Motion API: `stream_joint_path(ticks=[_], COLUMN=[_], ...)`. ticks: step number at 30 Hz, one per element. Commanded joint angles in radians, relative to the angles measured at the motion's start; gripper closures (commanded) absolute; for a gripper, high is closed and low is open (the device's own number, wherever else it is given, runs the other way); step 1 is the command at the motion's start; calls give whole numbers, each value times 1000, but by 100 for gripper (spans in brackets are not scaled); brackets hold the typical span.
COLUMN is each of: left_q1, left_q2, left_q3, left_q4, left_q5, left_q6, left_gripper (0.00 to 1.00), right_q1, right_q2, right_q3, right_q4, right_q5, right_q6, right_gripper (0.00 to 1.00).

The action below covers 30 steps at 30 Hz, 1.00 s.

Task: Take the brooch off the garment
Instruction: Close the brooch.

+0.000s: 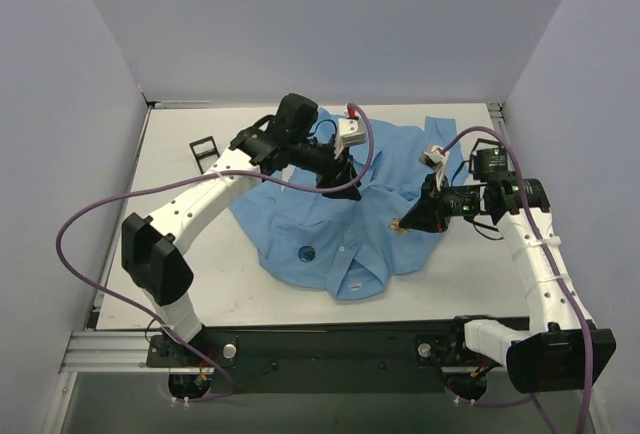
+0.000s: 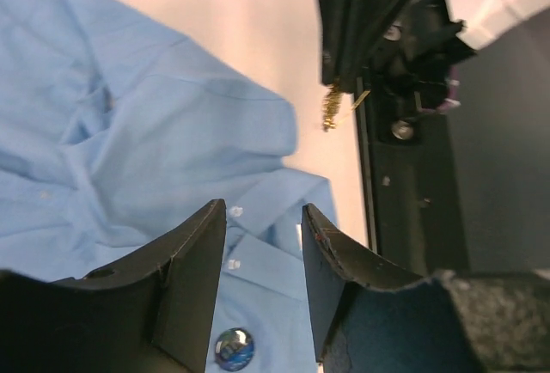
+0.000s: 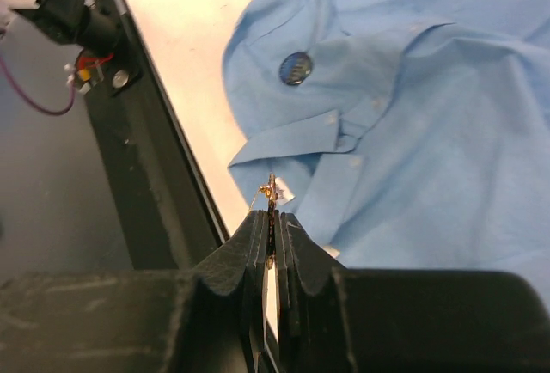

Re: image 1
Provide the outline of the red maple leaf brooch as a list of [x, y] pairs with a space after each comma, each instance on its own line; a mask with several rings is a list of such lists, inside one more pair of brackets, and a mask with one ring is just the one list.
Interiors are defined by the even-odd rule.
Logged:
[[400, 218], [394, 218], [389, 224], [389, 228], [398, 235], [402, 235], [408, 232], [407, 229], [403, 228], [400, 225], [400, 221], [401, 221]]

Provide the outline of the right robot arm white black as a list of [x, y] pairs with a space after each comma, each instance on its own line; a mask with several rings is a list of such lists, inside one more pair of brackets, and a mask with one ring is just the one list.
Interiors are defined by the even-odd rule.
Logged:
[[510, 170], [508, 152], [498, 144], [471, 155], [475, 182], [468, 186], [450, 184], [443, 147], [427, 147], [420, 160], [433, 171], [400, 228], [443, 233], [453, 218], [490, 217], [508, 246], [528, 309], [524, 331], [489, 316], [456, 318], [456, 342], [448, 356], [476, 353], [505, 367], [523, 394], [591, 388], [616, 341], [610, 329], [595, 326], [573, 287], [541, 183]]

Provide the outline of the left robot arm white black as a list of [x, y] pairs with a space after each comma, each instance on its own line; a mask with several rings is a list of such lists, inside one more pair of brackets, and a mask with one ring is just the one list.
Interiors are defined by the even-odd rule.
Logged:
[[364, 172], [355, 168], [350, 149], [374, 145], [370, 121], [350, 104], [322, 142], [312, 134], [318, 117], [314, 101], [284, 96], [275, 113], [241, 130], [199, 178], [180, 183], [182, 193], [146, 216], [132, 213], [123, 221], [121, 265], [151, 302], [179, 363], [193, 365], [204, 356], [204, 326], [189, 296], [194, 274], [185, 255], [219, 214], [261, 182], [284, 186], [274, 174], [289, 166], [315, 175], [312, 193], [360, 200]]

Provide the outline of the blue button-up shirt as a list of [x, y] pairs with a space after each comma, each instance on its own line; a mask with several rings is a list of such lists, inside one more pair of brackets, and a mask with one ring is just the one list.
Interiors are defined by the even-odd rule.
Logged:
[[[429, 170], [418, 158], [427, 145], [447, 145], [457, 134], [453, 119], [428, 117], [422, 128], [375, 121], [374, 146], [356, 146], [356, 168], [371, 165], [361, 200], [334, 200], [263, 183], [231, 206], [254, 244], [260, 266], [290, 285], [323, 290], [340, 301], [383, 292], [391, 277], [422, 269], [441, 240], [438, 233], [394, 233], [389, 224], [420, 197]], [[298, 258], [310, 245], [312, 262]]]

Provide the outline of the round blue badge pin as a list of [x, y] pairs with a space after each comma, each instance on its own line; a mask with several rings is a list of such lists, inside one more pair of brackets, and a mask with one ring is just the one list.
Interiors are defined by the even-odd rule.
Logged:
[[300, 261], [308, 263], [312, 262], [316, 257], [315, 249], [310, 245], [301, 246], [298, 250], [298, 258]]

